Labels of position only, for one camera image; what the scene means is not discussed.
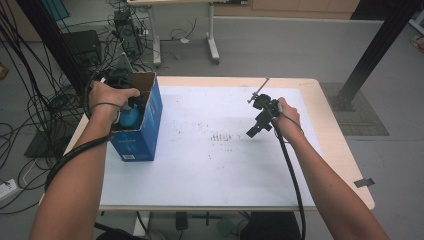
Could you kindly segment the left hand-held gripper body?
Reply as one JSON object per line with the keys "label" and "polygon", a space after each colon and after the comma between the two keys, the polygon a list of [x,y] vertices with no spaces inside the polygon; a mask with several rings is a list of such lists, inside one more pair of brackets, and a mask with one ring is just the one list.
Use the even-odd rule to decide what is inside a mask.
{"label": "left hand-held gripper body", "polygon": [[106,82],[114,88],[126,89],[131,86],[133,69],[126,54],[122,54],[116,66],[108,72]]}

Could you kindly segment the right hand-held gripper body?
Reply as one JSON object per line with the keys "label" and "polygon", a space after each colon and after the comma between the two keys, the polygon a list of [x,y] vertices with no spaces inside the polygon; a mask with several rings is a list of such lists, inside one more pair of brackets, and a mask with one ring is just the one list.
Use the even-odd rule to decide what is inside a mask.
{"label": "right hand-held gripper body", "polygon": [[253,107],[258,109],[260,113],[264,112],[266,114],[267,123],[264,125],[260,125],[262,129],[265,129],[265,130],[271,129],[271,120],[273,118],[278,117],[280,113],[282,112],[282,110],[278,106],[278,101],[276,99],[272,99],[270,96],[266,94],[259,95],[254,100]]}

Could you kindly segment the blue liquid bottle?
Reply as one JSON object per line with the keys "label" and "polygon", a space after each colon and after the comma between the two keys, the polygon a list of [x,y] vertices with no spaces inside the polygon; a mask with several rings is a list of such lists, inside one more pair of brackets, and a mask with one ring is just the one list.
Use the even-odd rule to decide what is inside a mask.
{"label": "blue liquid bottle", "polygon": [[141,115],[137,105],[120,112],[119,124],[127,129],[137,129],[140,125]]}

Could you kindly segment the blue cardboard box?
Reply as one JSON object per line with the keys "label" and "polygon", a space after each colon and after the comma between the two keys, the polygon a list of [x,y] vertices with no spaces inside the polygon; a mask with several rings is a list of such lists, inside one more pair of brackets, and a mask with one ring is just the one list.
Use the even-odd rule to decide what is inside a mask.
{"label": "blue cardboard box", "polygon": [[148,96],[146,109],[144,112],[140,111],[141,121],[137,129],[122,127],[119,124],[120,112],[134,107],[133,97],[130,97],[120,110],[117,122],[112,125],[111,143],[123,161],[153,161],[163,109],[156,74],[154,72],[131,74],[129,88],[136,88],[140,91],[140,95]]}

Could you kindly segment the person's left hand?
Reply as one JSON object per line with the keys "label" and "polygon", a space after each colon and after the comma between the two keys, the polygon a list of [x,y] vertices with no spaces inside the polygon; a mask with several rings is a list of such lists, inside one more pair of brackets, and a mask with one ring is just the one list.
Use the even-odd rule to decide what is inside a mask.
{"label": "person's left hand", "polygon": [[113,121],[130,97],[138,97],[135,88],[116,89],[100,81],[93,81],[89,93],[89,110],[93,117],[106,117]]}

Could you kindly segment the person's right hand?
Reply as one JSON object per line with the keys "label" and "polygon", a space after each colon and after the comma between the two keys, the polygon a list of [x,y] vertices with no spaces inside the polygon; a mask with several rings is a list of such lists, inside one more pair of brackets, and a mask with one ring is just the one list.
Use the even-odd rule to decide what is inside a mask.
{"label": "person's right hand", "polygon": [[296,108],[287,103],[285,98],[280,97],[278,101],[282,108],[282,113],[277,120],[279,130],[289,143],[297,143],[304,138],[300,125],[300,114]]}

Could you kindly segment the thin metal rod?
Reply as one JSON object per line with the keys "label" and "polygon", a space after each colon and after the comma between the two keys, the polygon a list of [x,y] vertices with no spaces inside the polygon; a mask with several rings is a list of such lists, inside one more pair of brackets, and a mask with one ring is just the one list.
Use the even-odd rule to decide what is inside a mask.
{"label": "thin metal rod", "polygon": [[259,96],[260,91],[268,83],[269,80],[270,80],[270,77],[265,78],[265,81],[263,82],[263,84],[255,92],[252,93],[252,96],[247,100],[247,103],[250,104],[253,100],[255,100]]}

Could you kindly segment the black computer tower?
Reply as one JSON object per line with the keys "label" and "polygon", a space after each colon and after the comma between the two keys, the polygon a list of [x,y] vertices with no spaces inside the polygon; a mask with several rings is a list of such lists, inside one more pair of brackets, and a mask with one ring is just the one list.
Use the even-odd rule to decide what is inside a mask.
{"label": "black computer tower", "polygon": [[115,11],[113,21],[116,33],[122,40],[122,48],[127,56],[132,58],[140,56],[142,53],[141,42],[138,29],[132,21],[130,10]]}

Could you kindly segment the black equipment box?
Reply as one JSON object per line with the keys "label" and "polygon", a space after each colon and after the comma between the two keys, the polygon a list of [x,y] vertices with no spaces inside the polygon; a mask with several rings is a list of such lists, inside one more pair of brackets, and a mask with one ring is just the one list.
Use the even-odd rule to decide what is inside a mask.
{"label": "black equipment box", "polygon": [[63,38],[76,61],[85,67],[101,62],[101,43],[95,30],[64,33]]}

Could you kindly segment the white table sheet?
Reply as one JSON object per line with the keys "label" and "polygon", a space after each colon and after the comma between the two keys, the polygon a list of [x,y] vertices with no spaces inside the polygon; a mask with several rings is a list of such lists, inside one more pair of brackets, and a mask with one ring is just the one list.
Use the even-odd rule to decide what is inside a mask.
{"label": "white table sheet", "polygon": [[111,208],[294,208],[314,202],[291,146],[246,132],[253,88],[161,87],[153,161],[124,162],[108,148],[101,204]]}

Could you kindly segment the teal panel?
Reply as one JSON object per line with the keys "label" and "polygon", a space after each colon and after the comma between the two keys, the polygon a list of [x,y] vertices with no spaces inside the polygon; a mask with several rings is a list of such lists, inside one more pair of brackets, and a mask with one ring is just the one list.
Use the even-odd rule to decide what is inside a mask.
{"label": "teal panel", "polygon": [[69,17],[69,12],[62,0],[42,0],[42,2],[55,21]]}

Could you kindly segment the small black box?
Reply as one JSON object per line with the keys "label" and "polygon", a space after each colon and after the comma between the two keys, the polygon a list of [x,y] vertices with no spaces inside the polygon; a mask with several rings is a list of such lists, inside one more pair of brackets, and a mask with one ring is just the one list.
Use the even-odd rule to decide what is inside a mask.
{"label": "small black box", "polygon": [[185,230],[188,228],[188,220],[186,212],[177,212],[175,214],[175,227],[177,230]]}

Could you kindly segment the grey tape strip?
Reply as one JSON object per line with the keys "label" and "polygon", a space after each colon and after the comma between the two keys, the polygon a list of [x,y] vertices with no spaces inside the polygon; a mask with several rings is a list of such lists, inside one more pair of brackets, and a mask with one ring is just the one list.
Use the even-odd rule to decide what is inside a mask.
{"label": "grey tape strip", "polygon": [[369,187],[375,184],[375,182],[373,181],[372,178],[368,178],[368,179],[360,179],[354,182],[355,186],[357,188],[361,188],[361,187]]}

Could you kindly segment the black metal frame post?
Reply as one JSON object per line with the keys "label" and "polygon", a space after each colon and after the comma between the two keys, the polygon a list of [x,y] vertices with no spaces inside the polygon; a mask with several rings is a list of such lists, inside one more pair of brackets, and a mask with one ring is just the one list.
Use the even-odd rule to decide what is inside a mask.
{"label": "black metal frame post", "polygon": [[347,81],[328,98],[334,111],[353,111],[352,101],[424,0],[400,0],[368,45]]}
{"label": "black metal frame post", "polygon": [[86,90],[86,76],[77,64],[56,21],[42,0],[16,0],[16,2],[49,49],[75,92],[83,98]]}

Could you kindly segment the black floor base plate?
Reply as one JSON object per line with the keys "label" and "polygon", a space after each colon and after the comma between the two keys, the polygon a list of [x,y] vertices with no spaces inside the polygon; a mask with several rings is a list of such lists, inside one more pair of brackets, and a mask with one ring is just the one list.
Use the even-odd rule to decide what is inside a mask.
{"label": "black floor base plate", "polygon": [[63,155],[69,141],[70,136],[54,136],[48,139],[44,133],[37,132],[24,155],[28,158],[59,157]]}

